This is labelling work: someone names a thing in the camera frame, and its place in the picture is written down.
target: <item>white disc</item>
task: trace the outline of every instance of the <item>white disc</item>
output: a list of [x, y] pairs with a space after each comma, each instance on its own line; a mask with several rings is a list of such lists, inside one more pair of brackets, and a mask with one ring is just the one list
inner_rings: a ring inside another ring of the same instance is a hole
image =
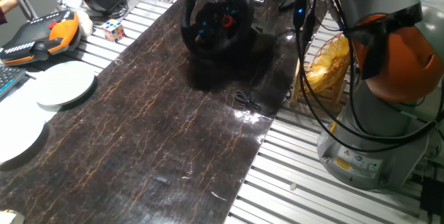
[[36, 80], [36, 101], [41, 105], [66, 105], [83, 96], [94, 82], [94, 71], [79, 61], [57, 64]]
[[32, 114], [0, 117], [0, 164], [27, 150], [42, 133], [44, 120]]

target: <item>black steering wheel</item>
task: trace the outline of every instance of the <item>black steering wheel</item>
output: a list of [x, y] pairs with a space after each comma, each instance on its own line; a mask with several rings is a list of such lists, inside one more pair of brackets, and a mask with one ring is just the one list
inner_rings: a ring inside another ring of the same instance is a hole
[[229, 55], [250, 31], [254, 16], [253, 0], [208, 2], [191, 25], [196, 0], [185, 0], [180, 30], [187, 48], [200, 58]]

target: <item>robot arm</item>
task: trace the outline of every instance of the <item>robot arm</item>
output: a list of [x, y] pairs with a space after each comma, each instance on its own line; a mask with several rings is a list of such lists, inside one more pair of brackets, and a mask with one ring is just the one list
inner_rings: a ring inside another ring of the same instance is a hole
[[444, 17], [420, 0], [340, 0], [371, 92], [385, 101], [416, 101], [443, 76]]

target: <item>cable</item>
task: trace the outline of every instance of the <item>cable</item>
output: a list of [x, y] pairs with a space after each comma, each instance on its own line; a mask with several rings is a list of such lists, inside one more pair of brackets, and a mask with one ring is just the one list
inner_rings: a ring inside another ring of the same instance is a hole
[[[299, 30], [296, 30], [296, 41], [297, 43], [299, 43], [300, 38], [299, 38]], [[302, 57], [300, 57], [300, 62], [301, 64], [303, 64], [303, 55], [300, 54]], [[413, 140], [415, 140], [416, 138], [421, 137], [423, 134], [425, 134], [426, 132], [429, 132], [432, 128], [434, 128], [436, 126], [436, 124], [442, 120], [442, 118], [444, 118], [444, 114], [441, 114], [440, 119], [437, 119], [436, 121], [430, 121], [429, 123], [427, 123], [425, 126], [423, 126], [422, 128], [418, 129], [417, 131], [409, 134], [409, 135], [405, 135], [405, 136], [401, 136], [401, 137], [378, 137], [378, 136], [370, 136], [370, 135], [363, 135], [361, 133], [355, 132], [354, 130], [350, 129], [349, 127], [345, 126], [343, 123], [341, 123], [335, 116], [333, 116], [333, 114], [327, 110], [327, 108], [325, 108], [325, 106], [321, 103], [321, 101], [319, 100], [319, 98], [317, 97], [317, 95], [315, 95], [313, 89], [311, 88], [308, 79], [307, 79], [307, 75], [304, 71], [301, 71], [301, 74], [304, 76], [304, 79], [306, 80], [306, 85], [307, 88], [309, 89], [311, 95], [313, 96], [313, 98], [315, 99], [315, 101], [319, 104], [319, 106], [321, 107], [321, 109], [339, 126], [341, 126], [343, 129], [347, 130], [348, 132], [350, 132], [351, 134], [360, 137], [362, 139], [367, 139], [370, 141], [376, 141], [376, 142], [380, 142], [380, 143], [384, 143], [384, 144], [407, 144]]]
[[[339, 0], [335, 0], [335, 3], [338, 6], [338, 11], [339, 14], [343, 20], [343, 25], [344, 25], [344, 30], [346, 30], [346, 21], [345, 21], [345, 15], [343, 14], [342, 8], [340, 7], [340, 3]], [[303, 47], [301, 48], [300, 46], [300, 30], [299, 28], [296, 27], [296, 43], [298, 45], [298, 56], [299, 56], [299, 61], [301, 64], [304, 63], [304, 55], [303, 55]], [[349, 40], [349, 45], [350, 45], [350, 64], [354, 64], [354, 60], [352, 59], [352, 55], [351, 53], [353, 53], [353, 48], [351, 45], [351, 41]], [[350, 71], [350, 74], [352, 75], [352, 81], [350, 84], [354, 83], [354, 66], [352, 67], [352, 71]], [[343, 123], [341, 123], [340, 121], [338, 121], [336, 119], [335, 116], [332, 115], [332, 113], [330, 111], [328, 111], [325, 106], [319, 101], [319, 98], [317, 97], [317, 95], [315, 95], [313, 89], [311, 88], [308, 79], [307, 79], [307, 74], [305, 73], [305, 70], [303, 68], [303, 66], [300, 67], [300, 73], [301, 73], [301, 77], [300, 77], [300, 82], [301, 82], [301, 91], [302, 94], [304, 95], [304, 98], [309, 106], [309, 109], [311, 110], [311, 113], [314, 115], [315, 119], [317, 120], [317, 122], [320, 124], [320, 126], [322, 127], [322, 129], [324, 129], [324, 131], [326, 131], [328, 133], [328, 135], [333, 138], [335, 141], [339, 142], [341, 145], [350, 148], [352, 150], [355, 151], [359, 151], [359, 152], [365, 152], [365, 153], [374, 153], [374, 152], [382, 152], [382, 151], [387, 151], [387, 150], [391, 150], [394, 148], [399, 148], [403, 145], [406, 145], [408, 143], [411, 143], [413, 141], [415, 141], [417, 138], [423, 136], [425, 133], [429, 132], [432, 128], [435, 128], [437, 123], [440, 122], [441, 120], [444, 119], [444, 111], [439, 112], [438, 115], [435, 118], [435, 121], [430, 121], [428, 123], [426, 123], [423, 127], [419, 128], [417, 131], [410, 133], [408, 135], [405, 136], [401, 136], [401, 137], [377, 137], [377, 136], [370, 136], [370, 135], [363, 135], [361, 133], [355, 132], [354, 130], [351, 130], [350, 128], [348, 128], [347, 126], [345, 126]], [[308, 90], [310, 91], [311, 95], [314, 97], [315, 101], [319, 104], [319, 106], [322, 108], [322, 110], [338, 125], [340, 125], [344, 130], [348, 131], [349, 133], [360, 137], [362, 139], [367, 139], [367, 140], [371, 140], [371, 141], [376, 141], [376, 142], [380, 142], [383, 144], [395, 144], [393, 146], [389, 146], [386, 148], [381, 148], [381, 149], [377, 149], [377, 150], [363, 150], [363, 149], [359, 149], [359, 148], [354, 148], [352, 146], [349, 146], [345, 143], [343, 143], [341, 140], [339, 140], [337, 137], [335, 137], [330, 130], [325, 127], [322, 123], [322, 121], [319, 119], [319, 117], [317, 116], [317, 114], [315, 113], [313, 107], [311, 106], [311, 103], [309, 102], [307, 95], [305, 93], [305, 89], [304, 89], [304, 80], [305, 80], [305, 84], [308, 87]]]
[[355, 83], [355, 57], [353, 56], [353, 44], [352, 44], [352, 40], [345, 34], [347, 31], [347, 21], [345, 20], [345, 15], [342, 11], [342, 7], [341, 4], [339, 3], [339, 0], [334, 0], [334, 2], [336, 3], [336, 6], [338, 7], [338, 12], [340, 17], [343, 20], [343, 29], [344, 29], [344, 35], [347, 37], [348, 39], [348, 48], [350, 51], [350, 86], [349, 86], [349, 100], [350, 100], [350, 108], [352, 110], [352, 116], [353, 116], [353, 120], [356, 123], [358, 129], [360, 131], [362, 131], [363, 133], [368, 135], [368, 132], [364, 129], [364, 127], [362, 126], [361, 122], [359, 121], [359, 118], [356, 114], [356, 110], [355, 110], [355, 102], [353, 100], [353, 85]]
[[[294, 30], [294, 29], [287, 29], [287, 30], [285, 30], [285, 31], [283, 31], [283, 32], [281, 32], [281, 33], [279, 33], [277, 36], [279, 37], [279, 36], [281, 36], [281, 35], [284, 35], [285, 33], [290, 33], [290, 32], [295, 33], [295, 30]], [[290, 95], [289, 95], [289, 97], [285, 98], [285, 100], [281, 103], [281, 105], [280, 105], [275, 111], [273, 111], [273, 112], [267, 112], [267, 111], [264, 111], [264, 109], [263, 109], [260, 105], [258, 105], [258, 104], [255, 103], [254, 101], [252, 101], [252, 100], [251, 100], [251, 90], [252, 90], [252, 88], [253, 88], [252, 83], [253, 83], [253, 81], [256, 79], [256, 76], [258, 75], [258, 73], [259, 73], [259, 71], [260, 71], [260, 69], [261, 69], [261, 66], [262, 66], [262, 64], [265, 62], [265, 60], [266, 60], [266, 58], [264, 58], [264, 59], [259, 63], [259, 65], [257, 66], [257, 70], [256, 70], [255, 75], [250, 79], [250, 82], [248, 83], [248, 95], [245, 95], [243, 92], [240, 92], [240, 91], [235, 91], [234, 94], [233, 94], [233, 98], [234, 98], [236, 101], [240, 102], [242, 106], [247, 107], [247, 108], [249, 108], [250, 110], [252, 110], [252, 111], [254, 111], [254, 112], [258, 112], [258, 113], [261, 113], [261, 114], [263, 114], [263, 115], [269, 116], [269, 115], [272, 115], [272, 114], [277, 113], [278, 110], [279, 110], [284, 104], [286, 104], [286, 103], [290, 100], [290, 98], [291, 98], [291, 86], [287, 83], [287, 88], [288, 88], [288, 92], [290, 93]], [[284, 78], [285, 82], [287, 82], [287, 80], [285, 79], [285, 74], [283, 74], [282, 77]]]
[[408, 103], [400, 103], [400, 104], [402, 104], [403, 106], [407, 106], [407, 107], [418, 107], [419, 105], [422, 105], [422, 103], [424, 103], [424, 101], [425, 101], [425, 97], [423, 97], [419, 103], [416, 103], [414, 105], [409, 105]]
[[[308, 3], [308, 5], [309, 5], [309, 7], [311, 7], [310, 0], [307, 0], [307, 3]], [[322, 24], [322, 22], [321, 22], [318, 18], [316, 18], [316, 21], [318, 22], [319, 25], [321, 25], [321, 26], [322, 26], [325, 30], [327, 30], [327, 31], [335, 32], [335, 31], [340, 31], [340, 30], [341, 30], [341, 29], [331, 29], [331, 28], [328, 28], [328, 27], [324, 26], [324, 25]]]
[[438, 108], [438, 114], [436, 117], [438, 117], [439, 112], [443, 110], [444, 105], [444, 78], [441, 79], [441, 100], [439, 101], [439, 108]]
[[[303, 58], [303, 55], [301, 53], [301, 48], [300, 48], [300, 45], [299, 45], [299, 31], [296, 31], [296, 44], [298, 46], [297, 50], [298, 50], [299, 62], [303, 64], [304, 58]], [[304, 89], [304, 80], [305, 80], [309, 90], [311, 90], [311, 92], [312, 92], [312, 89], [309, 86], [307, 75], [305, 74], [305, 70], [304, 70], [304, 67], [302, 65], [300, 66], [300, 73], [301, 73], [301, 76], [300, 76], [300, 87], [301, 87], [302, 95], [304, 96], [304, 99], [307, 102], [308, 108], [310, 109], [310, 111], [313, 114], [315, 120], [319, 123], [321, 128], [324, 129], [324, 131], [331, 138], [333, 138], [335, 141], [337, 141], [340, 145], [342, 145], [342, 146], [344, 146], [346, 148], [349, 148], [350, 150], [354, 150], [354, 151], [358, 151], [358, 152], [363, 152], [363, 153], [383, 152], [383, 151], [388, 151], [388, 150], [392, 150], [392, 149], [395, 149], [395, 148], [399, 148], [399, 147], [404, 145], [404, 144], [397, 144], [397, 145], [394, 145], [394, 146], [389, 146], [387, 148], [379, 148], [379, 149], [375, 149], [375, 150], [366, 150], [366, 149], [355, 148], [355, 147], [350, 146], [350, 145], [342, 142], [341, 140], [339, 140], [335, 135], [333, 135], [333, 133], [330, 132], [330, 130], [327, 127], [324, 126], [324, 123], [318, 117], [317, 113], [314, 111], [313, 107], [311, 106], [311, 103], [309, 102], [309, 99], [308, 99], [307, 94], [305, 93], [305, 89]]]

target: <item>sticker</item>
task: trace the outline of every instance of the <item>sticker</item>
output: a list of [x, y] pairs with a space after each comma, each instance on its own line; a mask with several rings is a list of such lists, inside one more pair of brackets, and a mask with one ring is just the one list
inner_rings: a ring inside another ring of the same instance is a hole
[[335, 122], [335, 121], [334, 121], [334, 122], [332, 123], [332, 125], [330, 126], [330, 132], [333, 133], [334, 130], [336, 130], [336, 122]]
[[361, 153], [341, 146], [334, 163], [354, 175], [375, 179], [382, 160], [366, 157]]

